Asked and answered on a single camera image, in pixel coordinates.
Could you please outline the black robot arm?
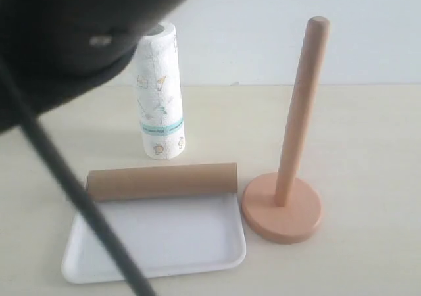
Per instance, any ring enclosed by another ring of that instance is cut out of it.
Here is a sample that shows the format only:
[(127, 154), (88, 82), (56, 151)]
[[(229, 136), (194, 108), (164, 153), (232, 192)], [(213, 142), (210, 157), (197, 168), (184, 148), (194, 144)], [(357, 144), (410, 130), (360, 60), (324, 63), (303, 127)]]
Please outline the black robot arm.
[(1, 0), (1, 62), (42, 114), (104, 84), (185, 0)]

